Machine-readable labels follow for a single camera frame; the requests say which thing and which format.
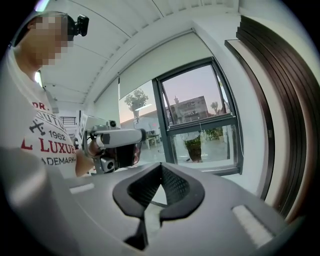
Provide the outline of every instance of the white ceiling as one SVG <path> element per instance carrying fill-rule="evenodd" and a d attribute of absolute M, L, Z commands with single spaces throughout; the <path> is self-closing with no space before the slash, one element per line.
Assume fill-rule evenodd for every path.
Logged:
<path fill-rule="evenodd" d="M 238 8 L 237 0 L 51 0 L 46 10 L 68 13 L 74 20 L 82 14 L 89 17 L 88 33 L 74 38 L 73 47 L 62 53 L 55 65 L 42 68 L 42 82 L 58 103 L 88 103 L 93 101 L 109 82 L 105 76 L 124 55 L 137 55 L 137 45 L 145 45 L 147 32 L 172 30 L 164 20 L 180 30 L 190 28 L 172 17 L 190 10 Z M 159 35 L 152 44 L 163 38 Z"/>

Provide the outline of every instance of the man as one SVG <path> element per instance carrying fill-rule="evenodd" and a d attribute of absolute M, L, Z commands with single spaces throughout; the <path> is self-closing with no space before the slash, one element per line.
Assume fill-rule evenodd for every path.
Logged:
<path fill-rule="evenodd" d="M 36 113 L 27 124 L 21 123 L 27 129 L 20 147 L 39 157 L 45 165 L 58 167 L 65 178 L 84 175 L 94 166 L 93 160 L 86 157 L 81 149 L 75 150 L 64 125 L 52 111 L 48 92 L 36 83 L 35 73 L 43 65 L 52 64 L 62 49 L 68 46 L 68 41 L 73 40 L 72 22 L 66 13 L 55 11 L 33 17 L 8 49 L 0 71 L 1 91 L 14 89 L 14 98 L 18 100 L 23 95 Z M 1 111 L 5 110 L 11 111 L 10 108 L 2 108 Z M 12 118 L 16 118 L 16 114 L 19 113 L 12 113 Z M 94 141 L 90 143 L 89 151 L 91 155 L 99 153 Z"/>

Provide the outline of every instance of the roller blind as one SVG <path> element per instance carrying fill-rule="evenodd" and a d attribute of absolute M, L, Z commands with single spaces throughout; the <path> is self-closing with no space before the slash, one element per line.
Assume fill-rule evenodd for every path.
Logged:
<path fill-rule="evenodd" d="M 166 42 L 138 59 L 120 75 L 120 98 L 170 70 L 211 56 L 193 32 Z"/>
<path fill-rule="evenodd" d="M 108 86 L 94 106 L 96 117 L 114 120 L 120 127 L 118 78 Z"/>

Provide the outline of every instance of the window frame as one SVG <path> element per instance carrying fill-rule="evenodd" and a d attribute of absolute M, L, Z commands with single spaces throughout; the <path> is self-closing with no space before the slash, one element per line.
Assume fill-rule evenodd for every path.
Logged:
<path fill-rule="evenodd" d="M 225 113 L 217 116 L 207 117 L 200 120 L 189 121 L 180 124 L 169 125 L 165 100 L 168 101 L 166 90 L 164 89 L 163 82 L 179 76 L 181 74 L 190 72 L 195 69 L 202 67 L 211 66 L 214 78 L 219 90 L 221 102 L 223 108 L 225 108 L 225 101 L 223 98 L 222 88 L 219 84 L 218 77 L 224 88 L 225 95 L 228 100 L 230 113 Z M 233 147 L 233 156 L 234 156 L 234 165 L 230 166 L 221 166 L 221 168 L 211 168 L 211 170 L 202 169 L 203 172 L 210 172 L 216 175 L 224 176 L 231 174 L 242 174 L 243 169 L 243 143 L 242 143 L 242 130 L 241 123 L 238 118 L 238 108 L 233 97 L 230 85 L 226 79 L 225 74 L 219 68 L 220 65 L 214 57 L 205 58 L 201 60 L 194 61 L 192 63 L 180 66 L 173 70 L 168 71 L 165 74 L 162 74 L 152 80 L 156 111 L 159 120 L 160 132 L 162 134 L 162 144 L 165 154 L 165 159 L 168 163 L 176 163 L 177 159 L 174 156 L 172 136 L 189 133 L 199 130 L 213 129 L 216 127 L 223 126 L 234 126 L 235 127 L 235 138 L 234 138 L 234 147 Z"/>

